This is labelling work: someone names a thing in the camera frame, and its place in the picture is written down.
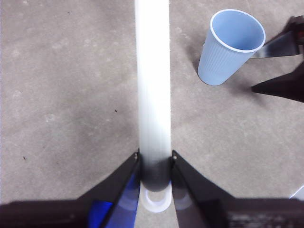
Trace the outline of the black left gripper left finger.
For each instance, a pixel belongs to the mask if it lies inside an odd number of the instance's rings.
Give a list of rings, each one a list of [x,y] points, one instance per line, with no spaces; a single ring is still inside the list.
[[[140,193],[140,155],[76,199],[13,201],[0,206],[2,228],[132,228]]]

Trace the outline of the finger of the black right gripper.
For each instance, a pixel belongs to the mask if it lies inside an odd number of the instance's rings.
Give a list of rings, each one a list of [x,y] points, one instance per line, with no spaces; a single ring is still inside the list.
[[[296,43],[295,33],[289,31],[265,43],[253,55],[253,58],[286,57],[298,54],[299,45]]]
[[[251,87],[254,93],[283,97],[304,102],[304,68],[261,82]]]

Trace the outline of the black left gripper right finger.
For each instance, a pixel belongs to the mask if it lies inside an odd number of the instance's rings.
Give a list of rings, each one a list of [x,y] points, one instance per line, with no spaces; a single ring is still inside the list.
[[[172,196],[181,228],[302,228],[304,202],[236,198],[172,152]]]

